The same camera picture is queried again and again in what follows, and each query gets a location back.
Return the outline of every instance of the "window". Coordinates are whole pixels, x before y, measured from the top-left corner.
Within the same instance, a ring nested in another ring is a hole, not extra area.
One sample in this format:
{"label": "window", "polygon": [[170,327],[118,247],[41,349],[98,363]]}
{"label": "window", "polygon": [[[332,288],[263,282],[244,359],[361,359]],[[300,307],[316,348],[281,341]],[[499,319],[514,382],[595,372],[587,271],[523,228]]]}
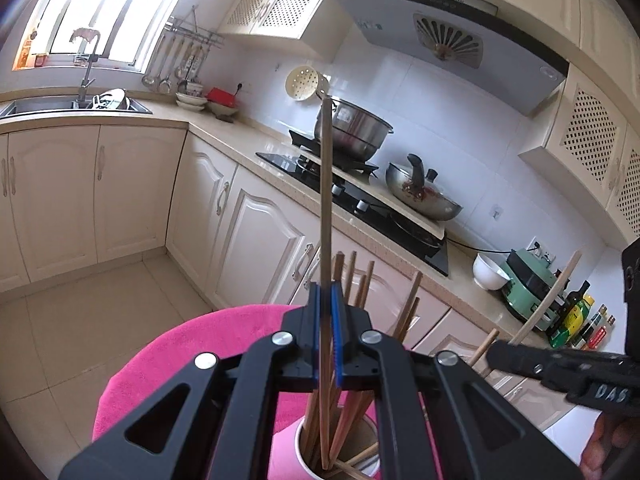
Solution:
{"label": "window", "polygon": [[[69,41],[76,28],[90,27],[100,31],[98,66],[141,71],[177,1],[40,0],[25,31],[25,38],[33,40],[31,66],[36,54],[48,54],[47,63],[55,65],[71,64],[77,54],[90,54],[97,40]],[[19,52],[16,68],[21,68],[20,58]]]}

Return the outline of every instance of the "kitchen sink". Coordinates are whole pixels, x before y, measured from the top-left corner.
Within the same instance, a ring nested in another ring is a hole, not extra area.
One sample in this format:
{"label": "kitchen sink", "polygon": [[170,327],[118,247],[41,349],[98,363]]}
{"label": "kitchen sink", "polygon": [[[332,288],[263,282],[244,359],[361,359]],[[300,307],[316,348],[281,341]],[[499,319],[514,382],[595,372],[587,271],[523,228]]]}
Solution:
{"label": "kitchen sink", "polygon": [[[78,102],[78,96],[62,95],[62,96],[45,96],[45,97],[29,97],[25,99],[16,99],[9,103],[2,111],[0,111],[0,119],[5,117],[15,117],[28,114],[43,114],[47,112],[74,112],[89,111],[103,112],[104,110],[91,110],[91,99],[93,96],[87,96],[84,103]],[[130,114],[151,114],[152,112],[135,99],[129,99],[129,108],[127,110],[117,110]]]}

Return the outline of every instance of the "range hood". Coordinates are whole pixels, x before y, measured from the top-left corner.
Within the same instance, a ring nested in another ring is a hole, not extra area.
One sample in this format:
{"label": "range hood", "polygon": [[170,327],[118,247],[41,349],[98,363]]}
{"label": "range hood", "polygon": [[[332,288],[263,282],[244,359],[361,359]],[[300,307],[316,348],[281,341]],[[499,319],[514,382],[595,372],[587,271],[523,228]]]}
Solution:
{"label": "range hood", "polygon": [[460,0],[338,1],[369,43],[433,63],[524,115],[569,71],[569,62],[540,41]]}

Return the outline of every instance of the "stainless steel pot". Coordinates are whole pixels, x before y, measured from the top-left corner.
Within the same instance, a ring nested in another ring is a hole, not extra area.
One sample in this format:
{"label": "stainless steel pot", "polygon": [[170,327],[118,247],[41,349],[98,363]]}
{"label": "stainless steel pot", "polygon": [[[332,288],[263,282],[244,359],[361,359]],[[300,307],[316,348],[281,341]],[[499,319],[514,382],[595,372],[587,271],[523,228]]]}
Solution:
{"label": "stainless steel pot", "polygon": [[[359,162],[367,162],[382,146],[391,124],[344,99],[331,97],[333,102],[334,150],[345,153]],[[320,140],[320,113],[314,136]]]}
{"label": "stainless steel pot", "polygon": [[411,209],[432,220],[447,221],[458,216],[463,209],[462,206],[444,196],[433,183],[438,173],[429,170],[425,178],[420,157],[410,154],[407,158],[412,168],[389,163],[386,170],[386,186],[391,193]]}

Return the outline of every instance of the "silver screw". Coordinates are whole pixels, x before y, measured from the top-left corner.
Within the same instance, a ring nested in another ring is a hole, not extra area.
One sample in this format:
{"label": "silver screw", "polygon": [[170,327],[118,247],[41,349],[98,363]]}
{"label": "silver screw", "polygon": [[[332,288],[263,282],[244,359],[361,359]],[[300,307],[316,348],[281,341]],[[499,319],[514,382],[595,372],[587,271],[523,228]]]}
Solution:
{"label": "silver screw", "polygon": [[455,366],[458,364],[459,357],[450,350],[445,350],[438,354],[438,362],[442,366]]}
{"label": "silver screw", "polygon": [[366,332],[362,333],[360,339],[362,339],[363,343],[375,345],[382,341],[382,334],[377,330],[367,330]]}
{"label": "silver screw", "polygon": [[278,346],[287,346],[293,343],[293,336],[289,332],[276,332],[271,336],[271,342]]}
{"label": "silver screw", "polygon": [[193,362],[200,370],[209,370],[216,365],[218,359],[215,355],[207,352],[198,355]]}

